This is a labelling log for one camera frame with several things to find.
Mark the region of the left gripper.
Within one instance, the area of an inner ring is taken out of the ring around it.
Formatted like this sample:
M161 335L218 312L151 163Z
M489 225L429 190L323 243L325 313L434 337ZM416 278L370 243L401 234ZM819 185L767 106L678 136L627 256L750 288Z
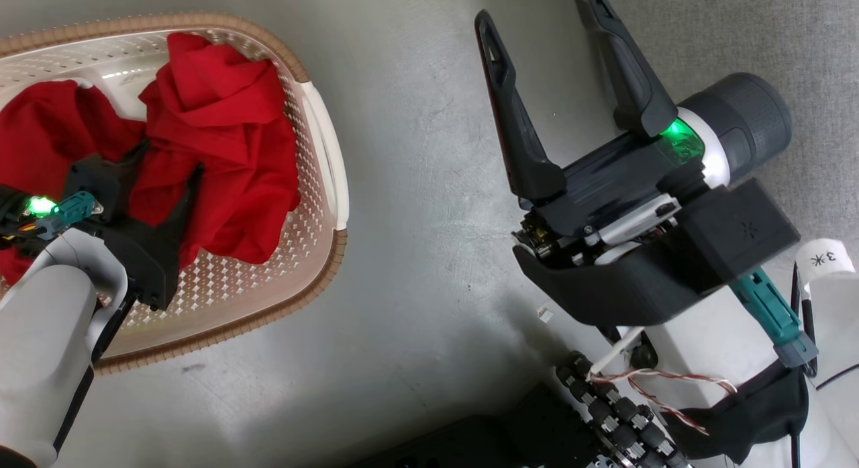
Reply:
M121 183L134 187L138 181L142 162L150 150L150 140L140 140L121 158ZM169 263L176 267L181 263L181 245L185 230L193 213L195 198L205 171L203 163L197 163L185 180L180 199L168 217L157 226L163 250L170 255ZM65 232L66 226L52 214L55 202L44 196L28 195L12 187L1 186L1 244L3 252L13 252L27 259L34 259L57 236Z

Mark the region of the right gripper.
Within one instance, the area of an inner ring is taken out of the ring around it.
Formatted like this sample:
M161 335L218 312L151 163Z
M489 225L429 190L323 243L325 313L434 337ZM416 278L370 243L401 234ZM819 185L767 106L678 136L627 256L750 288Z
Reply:
M615 125L632 134L564 171L549 160L525 110L490 12L482 9L474 21L507 183L525 200L514 236L535 256L551 250L584 256L598 245L634 242L678 210L678 199L657 188L675 169L699 163L709 189L730 187L791 143L791 111L761 77L728 75L677 107L609 0L576 0L576 6L613 92ZM528 202L551 199L543 207Z

